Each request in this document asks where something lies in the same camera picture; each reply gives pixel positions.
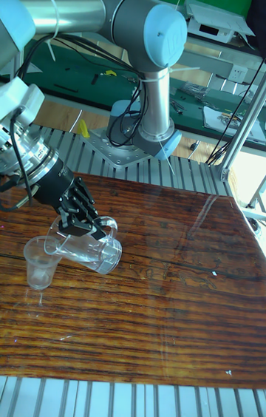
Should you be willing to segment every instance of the yellow object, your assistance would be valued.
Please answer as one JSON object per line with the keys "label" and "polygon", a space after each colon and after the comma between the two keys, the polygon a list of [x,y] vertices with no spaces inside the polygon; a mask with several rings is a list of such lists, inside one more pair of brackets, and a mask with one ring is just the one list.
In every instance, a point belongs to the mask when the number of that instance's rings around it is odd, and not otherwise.
{"label": "yellow object", "polygon": [[81,120],[78,124],[78,135],[82,135],[84,138],[89,138],[89,132],[84,120]]}
{"label": "yellow object", "polygon": [[104,75],[114,75],[115,77],[117,77],[117,74],[113,70],[106,70]]}

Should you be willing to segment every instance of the pitcher handle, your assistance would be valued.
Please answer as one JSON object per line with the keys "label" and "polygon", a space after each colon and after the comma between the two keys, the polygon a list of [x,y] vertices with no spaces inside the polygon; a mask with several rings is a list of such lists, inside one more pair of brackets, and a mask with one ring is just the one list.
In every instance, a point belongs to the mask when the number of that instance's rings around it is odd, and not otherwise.
{"label": "pitcher handle", "polygon": [[115,221],[114,218],[111,217],[99,217],[98,218],[98,222],[100,223],[101,226],[109,226],[110,227],[110,232],[109,232],[109,236],[111,238],[115,238],[116,234],[117,234],[117,223]]}

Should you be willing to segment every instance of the black cable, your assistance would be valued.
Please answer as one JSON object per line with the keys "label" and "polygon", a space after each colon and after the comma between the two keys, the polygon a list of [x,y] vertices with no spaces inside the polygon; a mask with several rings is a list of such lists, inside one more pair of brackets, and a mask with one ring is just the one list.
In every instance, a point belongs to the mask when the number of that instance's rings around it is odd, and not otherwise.
{"label": "black cable", "polygon": [[11,118],[11,121],[10,121],[10,137],[11,137],[13,149],[14,149],[15,154],[16,154],[16,158],[18,160],[18,164],[21,168],[21,173],[22,173],[23,178],[24,178],[24,182],[25,182],[25,186],[26,186],[26,190],[27,190],[27,195],[29,197],[29,204],[31,206],[32,202],[33,202],[33,196],[32,196],[32,192],[30,190],[29,179],[28,179],[27,173],[24,169],[24,165],[22,163],[21,155],[19,154],[18,146],[17,146],[16,139],[15,139],[15,133],[14,133],[14,125],[15,125],[15,122],[16,122],[18,116],[21,114],[21,110],[22,110],[22,108],[19,107],[15,111],[14,115]]}
{"label": "black cable", "polygon": [[[134,137],[134,134],[135,134],[138,126],[140,125],[140,122],[143,119],[143,115],[144,115],[144,112],[145,112],[145,109],[146,109],[146,87],[145,87],[145,84],[143,86],[144,86],[144,102],[143,102],[143,106],[142,106],[141,110],[140,111],[130,110],[131,107],[132,107],[132,104],[137,100],[137,98],[140,94],[140,91],[141,91],[140,90],[140,81],[139,81],[138,85],[137,85],[137,88],[132,95],[132,99],[130,100],[129,105],[126,107],[125,111],[123,113],[121,113],[121,115],[117,116],[114,119],[114,121],[112,122],[112,125],[110,126],[109,141],[114,147],[122,147],[122,146],[128,145],[129,142]],[[126,141],[124,141],[123,143],[116,143],[115,141],[112,140],[112,130],[114,129],[115,124],[118,121],[120,121],[120,131],[121,132],[123,131],[123,119],[126,117],[126,115],[130,115],[130,116],[136,115],[136,121],[134,123],[134,126],[133,126],[133,129],[132,129],[132,132],[131,132],[130,136],[127,137],[124,134],[124,136],[126,138]]]}
{"label": "black cable", "polygon": [[[31,61],[35,51],[39,48],[39,46],[41,44],[43,44],[43,42],[49,41],[51,38],[52,38],[52,35],[46,35],[43,38],[39,39],[37,42],[35,42],[35,44],[31,47],[30,51],[28,52],[27,57],[24,60],[24,63],[21,65],[21,67],[18,69],[18,72],[16,73],[16,75],[18,77],[20,77],[22,80],[24,79],[24,77],[27,73],[28,67],[30,65],[30,61]],[[140,76],[140,72],[135,70],[132,66],[130,66],[126,62],[121,61],[119,58],[115,57],[113,54],[105,51],[101,47],[97,46],[96,44],[91,43],[90,41],[88,41],[85,38],[79,38],[77,36],[65,35],[65,34],[60,34],[56,37],[57,41],[60,41],[62,44],[65,44],[63,41],[61,41],[61,39],[66,40],[68,42],[72,42],[73,44],[77,44],[79,47],[82,47],[83,49],[88,50],[89,52],[91,52],[93,54],[99,55],[99,53],[100,53],[101,56],[103,58],[105,58],[106,60],[120,66],[121,69],[119,69],[119,70],[125,70],[125,71],[129,71],[129,72],[133,72],[133,73]],[[73,49],[81,57],[83,57],[87,61],[89,61],[89,59],[87,59],[83,54],[81,54],[79,51],[77,51],[74,47],[71,47],[71,49]],[[92,64],[102,66],[102,64],[97,64],[97,63],[94,63],[93,61],[89,61],[89,62],[91,62]]]}
{"label": "black cable", "polygon": [[0,201],[0,210],[1,211],[14,211],[18,208],[18,204],[16,203],[15,205],[13,205],[12,207],[4,207]]}
{"label": "black cable", "polygon": [[230,141],[228,141],[220,149],[218,149],[218,151],[216,151],[213,154],[211,161],[209,162],[208,165],[215,164],[218,160],[220,160],[225,155],[229,146],[230,146]]}
{"label": "black cable", "polygon": [[120,67],[106,67],[106,65],[105,64],[98,64],[97,62],[94,62],[94,61],[91,61],[90,59],[88,59],[82,52],[80,52],[79,50],[77,50],[77,49],[75,49],[74,47],[72,47],[72,46],[70,46],[69,44],[67,44],[66,42],[63,42],[63,41],[61,41],[60,39],[58,39],[58,38],[55,38],[55,40],[57,41],[57,42],[60,42],[60,44],[63,44],[64,46],[66,46],[66,47],[68,47],[68,48],[70,48],[70,49],[72,49],[72,50],[74,50],[77,54],[79,54],[83,59],[85,59],[85,61],[87,61],[87,62],[89,62],[90,64],[92,64],[92,65],[98,65],[99,67],[103,67],[104,69],[106,69],[106,70],[108,70],[108,69],[110,69],[110,70],[116,70],[116,71],[118,71],[118,70],[122,70],[122,71],[124,71],[124,72],[129,72],[129,69],[122,69],[122,68],[120,68]]}
{"label": "black cable", "polygon": [[246,91],[245,91],[244,95],[242,96],[242,98],[241,98],[241,100],[240,100],[239,104],[237,105],[236,109],[234,110],[233,114],[231,115],[231,118],[230,118],[230,120],[228,121],[228,124],[226,125],[225,130],[224,130],[224,132],[222,133],[222,136],[221,136],[221,137],[220,137],[220,139],[217,141],[216,146],[214,147],[213,151],[210,153],[210,155],[209,155],[208,159],[206,160],[206,162],[205,162],[206,164],[211,165],[211,164],[214,162],[214,156],[215,156],[215,154],[217,154],[217,153],[218,153],[221,149],[223,149],[223,148],[224,148],[224,146],[223,146],[222,148],[218,149],[218,151],[217,151],[217,152],[215,152],[215,151],[216,151],[216,148],[218,147],[218,145],[221,143],[222,139],[224,138],[224,135],[225,135],[225,133],[226,133],[226,131],[227,131],[227,129],[228,129],[228,127],[229,127],[229,125],[230,125],[231,121],[233,120],[234,115],[236,114],[236,112],[237,112],[237,110],[239,109],[240,105],[242,104],[242,102],[243,102],[243,100],[244,100],[245,96],[247,95],[248,91],[250,90],[251,86],[253,85],[253,82],[254,82],[254,80],[255,80],[256,76],[258,75],[258,73],[259,73],[260,69],[262,68],[262,65],[263,65],[263,63],[265,62],[265,60],[266,60],[266,59],[263,59],[263,60],[262,60],[262,62],[261,62],[261,64],[259,65],[259,68],[258,68],[258,70],[256,71],[256,73],[255,73],[255,75],[254,75],[254,77],[253,77],[252,81],[251,81],[251,82],[250,82],[250,84],[248,85],[248,88],[246,89]]}
{"label": "black cable", "polygon": [[137,75],[141,76],[141,72],[134,69],[131,65],[127,64],[126,62],[121,61],[118,57],[111,54],[110,52],[107,52],[102,47],[97,46],[96,44],[92,43],[91,41],[88,41],[85,38],[80,38],[78,36],[73,35],[67,35],[67,34],[60,34],[58,38],[67,40],[68,42],[72,42],[73,44],[77,44],[79,47],[82,47],[83,49],[86,49],[92,54],[99,55],[99,53],[102,55],[103,58],[105,58],[107,61],[115,62],[119,66],[121,66],[124,69],[130,70],[131,72],[136,73]]}
{"label": "black cable", "polygon": [[[33,57],[35,51],[38,49],[38,47],[45,41],[51,39],[52,35],[46,35],[43,38],[39,39],[34,46],[31,48],[31,50],[29,51],[29,53],[27,54],[27,57],[24,60],[24,63],[21,65],[20,69],[18,70],[18,77],[21,77],[22,80],[24,78],[24,76],[27,73],[27,69],[30,65],[30,60]],[[56,40],[59,41],[61,44],[64,44],[66,46],[68,46],[70,49],[73,49],[74,51],[76,51],[81,57],[83,57],[86,61],[91,62],[92,64],[94,64],[93,61],[90,61],[89,59],[87,59],[81,52],[79,52],[77,49],[75,49],[74,47],[69,46],[68,44],[66,44],[66,42],[64,41],[68,41],[71,42],[73,44],[77,44],[79,47],[82,47],[85,50],[88,50],[89,52],[92,52],[93,54],[96,55],[101,55],[101,57],[105,58],[108,61],[111,61],[112,63],[115,63],[116,65],[121,66],[121,69],[119,70],[125,70],[125,71],[130,71],[133,72],[135,74],[138,75],[138,77],[142,78],[143,74],[137,70],[135,70],[132,66],[128,65],[126,62],[121,61],[119,58],[115,57],[113,54],[110,54],[109,52],[105,51],[105,49],[97,46],[96,44],[92,43],[91,41],[88,41],[85,38],[80,38],[79,36],[75,36],[75,35],[67,35],[67,34],[60,34],[56,37]],[[117,117],[110,130],[109,130],[109,137],[110,137],[110,143],[113,146],[116,147],[121,147],[121,146],[125,146],[126,144],[128,144],[131,139],[133,138],[138,126],[140,125],[140,122],[143,119],[143,116],[146,113],[146,110],[148,109],[148,100],[146,97],[146,86],[145,84],[143,84],[144,87],[144,102],[143,102],[143,106],[142,109],[138,112],[135,110],[130,110],[132,107],[132,104],[137,100],[137,97],[140,94],[140,81],[138,82],[138,86],[137,89],[135,90],[135,92],[133,93],[132,99],[130,100],[129,105],[126,107],[126,110],[124,113],[122,113],[119,117]],[[115,143],[112,140],[112,130],[114,128],[114,125],[120,121],[120,129],[122,131],[122,125],[123,125],[123,119],[126,115],[131,115],[131,116],[136,116],[136,120],[132,129],[132,133],[131,135],[126,139],[126,141],[124,143]]]}

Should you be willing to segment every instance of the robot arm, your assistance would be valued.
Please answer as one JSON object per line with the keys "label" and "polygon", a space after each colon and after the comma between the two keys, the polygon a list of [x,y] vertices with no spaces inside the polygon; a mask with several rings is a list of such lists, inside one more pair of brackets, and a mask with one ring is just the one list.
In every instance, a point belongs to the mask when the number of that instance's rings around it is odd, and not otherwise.
{"label": "robot arm", "polygon": [[[53,35],[55,31],[99,32],[127,49],[132,65],[143,74],[149,100],[134,143],[142,148],[144,143],[143,149],[154,154],[159,142],[174,138],[168,68],[181,56],[186,39],[180,13],[152,0],[0,0],[0,47],[5,48],[0,52],[0,67],[36,33]],[[20,78],[0,89],[0,174],[10,178],[0,191],[11,184],[26,184],[29,198],[34,193],[40,203],[61,215],[62,231],[77,236],[92,231],[100,238],[104,232],[82,179],[74,179],[38,134],[29,134],[28,126],[43,99],[37,86],[28,87]]]}

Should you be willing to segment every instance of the clear plastic pitcher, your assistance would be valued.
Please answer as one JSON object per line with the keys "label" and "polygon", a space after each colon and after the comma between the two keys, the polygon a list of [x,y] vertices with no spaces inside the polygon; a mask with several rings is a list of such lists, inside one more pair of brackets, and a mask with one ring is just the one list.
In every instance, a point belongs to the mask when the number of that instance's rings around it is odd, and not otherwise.
{"label": "clear plastic pitcher", "polygon": [[115,239],[117,223],[113,218],[100,217],[100,224],[110,227],[109,234],[100,240],[96,240],[91,232],[82,237],[62,233],[58,227],[60,220],[61,217],[57,217],[47,233],[44,243],[47,254],[66,257],[100,274],[108,274],[119,263],[122,246]]}

